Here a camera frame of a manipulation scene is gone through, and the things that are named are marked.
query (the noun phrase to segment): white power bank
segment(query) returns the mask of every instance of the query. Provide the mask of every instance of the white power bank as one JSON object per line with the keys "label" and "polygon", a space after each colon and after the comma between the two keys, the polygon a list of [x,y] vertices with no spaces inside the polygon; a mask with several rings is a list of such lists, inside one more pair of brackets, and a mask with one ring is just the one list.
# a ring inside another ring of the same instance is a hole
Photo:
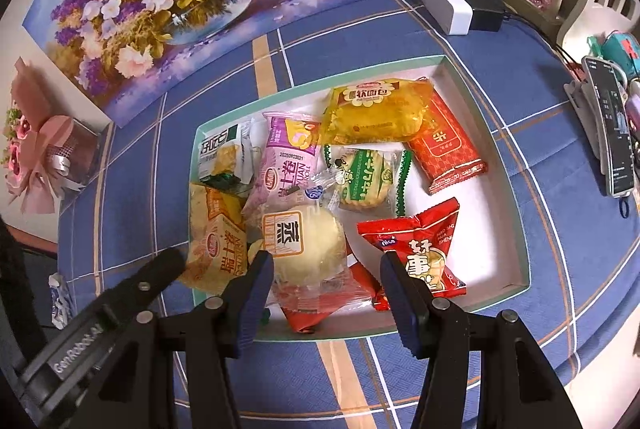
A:
{"label": "white power bank", "polygon": [[465,0],[422,0],[447,35],[466,35],[473,9]]}

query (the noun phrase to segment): plaid tablecloth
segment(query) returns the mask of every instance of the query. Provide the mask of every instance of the plaid tablecloth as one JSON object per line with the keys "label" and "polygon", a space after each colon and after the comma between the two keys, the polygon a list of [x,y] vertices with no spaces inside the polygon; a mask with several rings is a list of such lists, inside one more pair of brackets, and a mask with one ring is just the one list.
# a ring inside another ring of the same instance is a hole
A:
{"label": "plaid tablecloth", "polygon": [[[570,76],[525,25],[445,37],[420,0],[365,0],[255,39],[209,64],[102,137],[100,167],[63,204],[60,271],[78,308],[166,247],[186,247],[196,128],[263,96],[325,76],[446,53],[471,89],[503,157],[525,228],[530,289],[483,313],[518,311],[564,383],[609,342],[639,303],[638,214],[622,219],[568,104]],[[191,309],[172,284],[161,314]],[[183,355],[178,417],[188,426]],[[322,343],[256,343],[229,362],[244,427],[408,428],[424,380],[398,335]],[[466,423],[478,412],[479,358]]]}

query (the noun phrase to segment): packaged snack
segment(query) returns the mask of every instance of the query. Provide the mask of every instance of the packaged snack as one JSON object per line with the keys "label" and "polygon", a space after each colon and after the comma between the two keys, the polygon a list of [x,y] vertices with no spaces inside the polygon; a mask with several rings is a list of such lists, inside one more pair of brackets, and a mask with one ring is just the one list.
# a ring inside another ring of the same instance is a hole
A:
{"label": "packaged snack", "polygon": [[198,155],[198,179],[202,183],[246,197],[254,177],[250,129],[248,120],[205,135]]}
{"label": "packaged snack", "polygon": [[345,268],[344,230],[326,208],[304,205],[266,213],[262,234],[276,284],[316,287]]}
{"label": "packaged snack", "polygon": [[422,279],[434,296],[464,295],[466,284],[446,266],[459,210],[451,198],[416,216],[358,223],[358,234],[380,250],[395,250],[407,273]]}
{"label": "packaged snack", "polygon": [[311,116],[264,113],[270,132],[260,171],[242,213],[251,217],[261,204],[305,183],[316,172],[320,123]]}
{"label": "packaged snack", "polygon": [[[255,255],[263,246],[262,240],[257,241],[251,246],[249,253],[253,252]],[[334,278],[323,282],[318,296],[313,300],[304,296],[299,300],[297,287],[274,287],[277,290],[276,298],[281,304],[287,322],[294,331],[313,333],[315,325],[335,311],[347,305],[366,307],[372,304],[372,301],[382,290],[376,278],[353,255],[348,243],[346,246],[348,253],[346,265],[348,268]]]}
{"label": "packaged snack", "polygon": [[411,164],[408,151],[377,151],[324,146],[327,167],[338,169],[336,188],[343,209],[404,215],[399,203]]}
{"label": "packaged snack", "polygon": [[384,79],[332,89],[322,118],[323,144],[405,142],[414,138],[424,118],[433,86],[430,82]]}
{"label": "packaged snack", "polygon": [[433,90],[430,112],[409,148],[431,180],[427,189],[434,194],[486,171],[487,166],[437,91]]}
{"label": "packaged snack", "polygon": [[182,284],[219,295],[247,268],[239,198],[190,184],[191,241]]}

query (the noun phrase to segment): teal object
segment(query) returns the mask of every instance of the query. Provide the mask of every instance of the teal object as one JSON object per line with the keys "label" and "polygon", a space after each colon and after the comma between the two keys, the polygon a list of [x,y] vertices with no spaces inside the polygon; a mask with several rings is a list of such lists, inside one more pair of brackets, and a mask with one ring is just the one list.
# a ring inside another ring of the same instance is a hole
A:
{"label": "teal object", "polygon": [[620,66],[628,80],[640,77],[640,46],[631,34],[610,34],[602,45],[602,57]]}

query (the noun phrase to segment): blue gripper pad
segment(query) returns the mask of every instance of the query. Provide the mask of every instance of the blue gripper pad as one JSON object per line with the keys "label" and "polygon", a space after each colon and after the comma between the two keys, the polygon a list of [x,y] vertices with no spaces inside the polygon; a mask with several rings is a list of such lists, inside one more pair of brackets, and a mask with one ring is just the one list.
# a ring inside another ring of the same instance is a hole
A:
{"label": "blue gripper pad", "polygon": [[233,353],[240,355],[254,342],[262,311],[273,283],[273,257],[261,250],[245,276],[232,279],[222,294],[230,328],[235,332]]}
{"label": "blue gripper pad", "polygon": [[409,277],[398,255],[393,251],[382,255],[380,279],[402,345],[417,359],[425,358],[424,348],[427,341],[424,340],[421,328],[429,319],[429,311],[415,287],[414,281],[418,285],[421,284],[420,281]]}

